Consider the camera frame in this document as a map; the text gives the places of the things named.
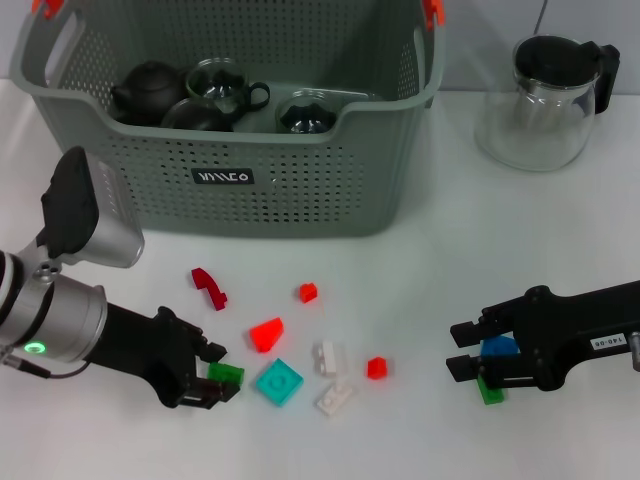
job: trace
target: green lego brick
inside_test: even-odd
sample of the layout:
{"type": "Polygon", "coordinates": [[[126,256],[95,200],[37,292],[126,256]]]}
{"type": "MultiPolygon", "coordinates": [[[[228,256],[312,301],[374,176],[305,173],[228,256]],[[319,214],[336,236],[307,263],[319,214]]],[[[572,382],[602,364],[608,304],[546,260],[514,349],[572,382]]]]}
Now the green lego brick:
{"type": "Polygon", "coordinates": [[[504,391],[501,388],[489,390],[481,375],[478,375],[478,388],[480,389],[480,394],[482,395],[482,400],[485,405],[504,402],[504,391]]]}
{"type": "Polygon", "coordinates": [[[209,365],[207,378],[216,382],[229,382],[242,386],[244,380],[244,369],[225,365],[223,363],[212,363],[209,365]]]}

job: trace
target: small red lego brick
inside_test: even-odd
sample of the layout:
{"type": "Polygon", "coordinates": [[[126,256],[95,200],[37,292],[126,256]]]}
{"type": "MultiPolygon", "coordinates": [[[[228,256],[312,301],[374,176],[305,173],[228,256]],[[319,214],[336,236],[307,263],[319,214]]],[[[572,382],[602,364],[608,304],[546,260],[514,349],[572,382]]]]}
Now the small red lego brick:
{"type": "Polygon", "coordinates": [[[191,270],[191,276],[198,290],[202,290],[203,288],[207,289],[213,302],[213,307],[216,310],[222,310],[226,306],[228,300],[227,295],[220,291],[215,280],[211,278],[211,275],[201,268],[196,268],[191,270]]]}
{"type": "Polygon", "coordinates": [[[249,330],[249,337],[260,353],[270,351],[284,332],[280,318],[274,318],[249,330]]]}
{"type": "Polygon", "coordinates": [[[387,361],[382,357],[376,357],[367,363],[367,377],[371,380],[380,380],[388,374],[387,361]]]}
{"type": "Polygon", "coordinates": [[[300,286],[300,300],[302,303],[309,303],[318,298],[318,287],[313,283],[305,283],[300,286]]]}

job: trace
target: gray plastic basket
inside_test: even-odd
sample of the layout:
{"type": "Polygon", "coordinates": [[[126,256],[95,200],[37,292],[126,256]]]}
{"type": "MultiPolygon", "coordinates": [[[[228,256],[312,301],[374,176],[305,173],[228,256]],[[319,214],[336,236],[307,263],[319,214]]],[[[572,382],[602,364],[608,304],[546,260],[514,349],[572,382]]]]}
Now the gray plastic basket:
{"type": "Polygon", "coordinates": [[[426,28],[420,0],[67,0],[51,19],[43,10],[25,21],[11,77],[63,150],[82,145],[122,170],[144,226],[319,237],[371,234],[393,219],[443,70],[444,27],[426,28]],[[273,110],[301,87],[373,100],[346,104],[321,135],[142,128],[110,116],[111,86],[137,64],[211,57],[272,85],[273,110]],[[255,183],[196,184],[193,169],[250,169],[255,183]]]}

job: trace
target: glass teapot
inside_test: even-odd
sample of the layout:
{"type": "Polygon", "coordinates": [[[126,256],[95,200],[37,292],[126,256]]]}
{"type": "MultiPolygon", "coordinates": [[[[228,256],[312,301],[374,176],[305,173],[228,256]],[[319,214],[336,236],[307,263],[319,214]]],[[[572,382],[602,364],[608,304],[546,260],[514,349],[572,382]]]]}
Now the glass teapot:
{"type": "Polygon", "coordinates": [[[620,52],[544,35],[521,41],[513,61],[515,85],[487,94],[476,140],[513,167],[560,168],[584,149],[595,115],[607,109],[620,52]]]}

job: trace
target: glass cup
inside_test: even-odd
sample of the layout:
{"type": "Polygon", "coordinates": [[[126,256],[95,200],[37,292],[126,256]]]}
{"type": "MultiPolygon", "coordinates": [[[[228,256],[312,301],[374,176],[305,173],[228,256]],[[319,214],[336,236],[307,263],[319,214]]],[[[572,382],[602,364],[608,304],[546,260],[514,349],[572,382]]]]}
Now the glass cup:
{"type": "Polygon", "coordinates": [[[192,98],[214,104],[232,123],[247,112],[266,107],[271,99],[269,86],[262,82],[249,85],[242,69],[230,58],[201,61],[187,74],[186,84],[192,98]],[[255,90],[264,90],[267,98],[251,103],[255,90]]]}
{"type": "Polygon", "coordinates": [[[315,90],[295,92],[276,111],[279,133],[325,133],[333,128],[338,116],[331,100],[315,90]]]}

